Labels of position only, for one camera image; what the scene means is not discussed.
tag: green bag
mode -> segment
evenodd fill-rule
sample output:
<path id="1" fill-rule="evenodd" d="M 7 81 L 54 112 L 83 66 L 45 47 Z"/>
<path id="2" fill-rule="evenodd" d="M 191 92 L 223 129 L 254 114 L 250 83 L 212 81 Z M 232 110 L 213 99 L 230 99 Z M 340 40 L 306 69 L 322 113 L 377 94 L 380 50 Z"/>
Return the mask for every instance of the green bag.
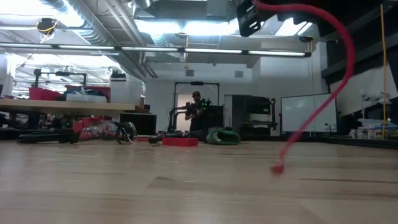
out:
<path id="1" fill-rule="evenodd" d="M 238 145 L 241 142 L 241 137 L 233 131 L 216 129 L 210 131 L 206 140 L 208 144 Z"/>

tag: white wall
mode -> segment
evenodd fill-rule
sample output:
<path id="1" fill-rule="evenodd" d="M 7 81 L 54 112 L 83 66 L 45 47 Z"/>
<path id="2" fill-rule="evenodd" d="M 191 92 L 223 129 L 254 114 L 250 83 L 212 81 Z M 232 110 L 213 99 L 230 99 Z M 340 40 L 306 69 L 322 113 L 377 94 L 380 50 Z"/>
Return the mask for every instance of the white wall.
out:
<path id="1" fill-rule="evenodd" d="M 391 98 L 398 96 L 397 88 L 392 77 L 390 66 L 387 66 L 387 93 Z M 330 85 L 330 90 L 335 91 L 341 83 L 336 82 Z M 370 95 L 383 92 L 383 68 L 373 68 L 359 75 L 355 75 L 348 82 L 343 91 L 337 96 L 337 110 L 341 115 L 347 115 L 361 110 L 361 90 L 367 91 Z"/>
<path id="2" fill-rule="evenodd" d="M 327 93 L 321 78 L 320 48 L 310 58 L 262 57 L 253 67 L 254 95 L 275 98 L 275 118 L 279 122 L 280 98 Z M 279 135 L 279 128 L 271 135 Z"/>
<path id="3" fill-rule="evenodd" d="M 158 75 L 159 79 L 173 81 L 196 81 L 204 82 L 229 82 L 249 83 L 251 82 L 251 69 L 246 64 L 216 64 L 188 63 L 189 69 L 195 71 L 194 77 L 186 77 L 184 66 L 186 63 L 150 63 L 150 66 Z M 243 71 L 243 78 L 235 78 L 235 71 Z"/>
<path id="4" fill-rule="evenodd" d="M 3 85 L 1 96 L 11 96 L 15 77 L 15 64 L 9 55 L 0 54 L 0 85 Z"/>
<path id="5" fill-rule="evenodd" d="M 150 112 L 157 115 L 157 131 L 164 130 L 169 125 L 166 113 L 173 106 L 173 93 L 175 82 L 215 82 L 220 84 L 220 105 L 224 104 L 224 95 L 251 95 L 252 94 L 252 71 L 246 65 L 225 65 L 216 66 L 208 64 L 189 64 L 190 69 L 195 70 L 194 77 L 185 77 L 183 64 L 176 63 L 171 66 L 158 63 L 152 67 L 158 74 L 158 79 L 147 80 L 146 83 L 146 104 L 150 105 Z M 234 71 L 243 70 L 244 78 L 235 78 Z M 217 94 L 209 86 L 178 85 L 177 94 L 189 94 L 199 91 L 202 98 L 209 98 L 213 105 L 217 104 Z"/>

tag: red cable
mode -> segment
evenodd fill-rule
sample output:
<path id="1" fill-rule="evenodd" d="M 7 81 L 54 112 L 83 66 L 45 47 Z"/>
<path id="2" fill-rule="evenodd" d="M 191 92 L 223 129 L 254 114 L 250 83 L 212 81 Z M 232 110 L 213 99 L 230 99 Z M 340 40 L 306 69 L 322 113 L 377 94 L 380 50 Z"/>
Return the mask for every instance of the red cable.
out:
<path id="1" fill-rule="evenodd" d="M 268 5 L 261 3 L 259 0 L 253 0 L 254 5 L 260 10 L 267 11 L 302 11 L 314 14 L 316 16 L 321 17 L 322 19 L 328 21 L 342 36 L 344 43 L 346 45 L 346 53 L 347 53 L 347 68 L 346 73 L 344 75 L 343 81 L 337 87 L 337 89 L 329 96 L 329 98 L 316 110 L 311 116 L 301 125 L 300 129 L 298 129 L 293 135 L 289 137 L 289 140 L 285 144 L 285 146 L 279 152 L 279 161 L 278 164 L 271 167 L 271 171 L 276 174 L 283 173 L 285 169 L 285 157 L 292 147 L 292 145 L 301 138 L 303 131 L 308 127 L 308 125 L 330 104 L 332 100 L 334 100 L 337 95 L 343 90 L 343 88 L 347 85 L 348 80 L 351 78 L 354 72 L 354 63 L 355 63 L 355 49 L 353 40 L 349 34 L 347 28 L 333 15 L 329 12 L 319 9 L 314 6 L 309 6 L 306 4 L 284 4 L 284 5 Z"/>

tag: person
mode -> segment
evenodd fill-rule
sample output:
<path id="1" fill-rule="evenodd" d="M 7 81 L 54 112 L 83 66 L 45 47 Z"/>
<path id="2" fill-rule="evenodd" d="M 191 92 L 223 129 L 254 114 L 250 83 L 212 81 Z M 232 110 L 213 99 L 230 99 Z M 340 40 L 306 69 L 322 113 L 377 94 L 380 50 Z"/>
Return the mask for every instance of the person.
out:
<path id="1" fill-rule="evenodd" d="M 202 110 L 200 109 L 200 93 L 198 91 L 194 91 L 192 93 L 192 98 L 194 103 L 187 108 L 187 112 L 185 113 L 185 120 L 188 121 L 191 119 L 191 126 L 189 131 L 201 131 L 203 126 L 202 121 Z"/>

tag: cap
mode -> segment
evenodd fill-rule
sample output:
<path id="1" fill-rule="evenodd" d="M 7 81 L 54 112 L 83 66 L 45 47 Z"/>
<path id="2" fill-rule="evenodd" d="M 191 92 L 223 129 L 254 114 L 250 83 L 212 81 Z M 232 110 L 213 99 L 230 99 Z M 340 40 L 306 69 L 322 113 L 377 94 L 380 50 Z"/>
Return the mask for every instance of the cap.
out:
<path id="1" fill-rule="evenodd" d="M 192 93 L 192 97 L 195 97 L 195 96 L 200 96 L 200 93 L 199 93 L 198 91 L 194 91 L 194 92 Z"/>

